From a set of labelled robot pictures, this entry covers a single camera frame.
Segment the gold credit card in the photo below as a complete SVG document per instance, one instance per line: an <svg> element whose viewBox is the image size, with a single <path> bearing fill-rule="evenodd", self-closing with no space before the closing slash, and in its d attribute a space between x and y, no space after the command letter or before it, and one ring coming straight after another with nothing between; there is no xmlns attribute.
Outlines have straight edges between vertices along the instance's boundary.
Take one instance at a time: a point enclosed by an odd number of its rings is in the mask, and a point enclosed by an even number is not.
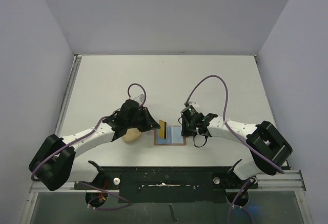
<svg viewBox="0 0 328 224"><path fill-rule="evenodd" d="M167 122L164 120L159 121L160 129L158 132L159 138L167 139Z"/></svg>

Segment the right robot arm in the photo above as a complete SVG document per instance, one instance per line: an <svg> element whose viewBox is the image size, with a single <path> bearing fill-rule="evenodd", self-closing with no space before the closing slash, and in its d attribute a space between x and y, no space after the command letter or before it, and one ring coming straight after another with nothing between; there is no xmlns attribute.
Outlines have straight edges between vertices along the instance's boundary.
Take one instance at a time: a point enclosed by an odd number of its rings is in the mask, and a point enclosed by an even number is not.
<svg viewBox="0 0 328 224"><path fill-rule="evenodd" d="M230 185L236 188L260 173L282 174L282 167L293 151L269 121L260 124L227 121L214 113L203 115L189 105L181 111L181 123L184 137L218 137L239 142L249 149L251 157L238 162L228 175Z"/></svg>

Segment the tan leather card holder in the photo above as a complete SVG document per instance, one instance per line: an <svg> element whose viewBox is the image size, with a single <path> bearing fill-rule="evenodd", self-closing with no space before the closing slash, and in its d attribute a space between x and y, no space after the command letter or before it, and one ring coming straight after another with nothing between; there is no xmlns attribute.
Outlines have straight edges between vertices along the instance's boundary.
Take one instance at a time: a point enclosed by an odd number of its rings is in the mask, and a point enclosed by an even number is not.
<svg viewBox="0 0 328 224"><path fill-rule="evenodd" d="M182 126L168 126L166 131L166 138L159 136L160 130L154 131L155 146L186 146L187 139L181 135Z"/></svg>

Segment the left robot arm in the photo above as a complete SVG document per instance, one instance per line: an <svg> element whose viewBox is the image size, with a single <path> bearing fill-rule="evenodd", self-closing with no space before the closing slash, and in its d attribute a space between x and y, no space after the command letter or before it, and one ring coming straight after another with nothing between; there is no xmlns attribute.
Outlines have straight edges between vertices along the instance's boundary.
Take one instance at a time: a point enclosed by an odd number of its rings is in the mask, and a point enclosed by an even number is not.
<svg viewBox="0 0 328 224"><path fill-rule="evenodd" d="M123 137L129 129L143 133L160 129L160 124L147 107L128 99L120 109L100 118L89 129L64 137L49 135L28 166L32 181L42 182L50 191L59 189L69 180L77 157Z"/></svg>

